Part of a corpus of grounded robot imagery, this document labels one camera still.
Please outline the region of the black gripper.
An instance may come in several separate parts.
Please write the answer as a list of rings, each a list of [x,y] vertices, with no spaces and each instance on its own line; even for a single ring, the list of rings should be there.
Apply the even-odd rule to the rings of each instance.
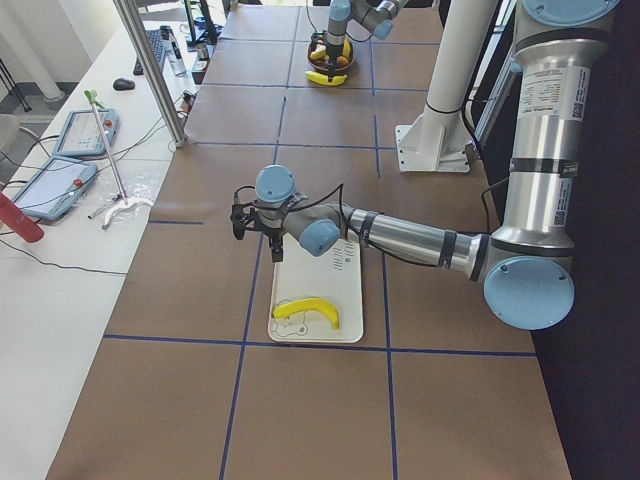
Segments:
[[[341,57],[341,45],[326,45],[326,64],[328,65],[328,82],[332,83],[335,77],[335,65],[339,64]]]
[[[280,214],[273,217],[268,212],[257,212],[254,227],[269,238],[272,262],[282,262],[283,238],[286,234],[284,217]]]

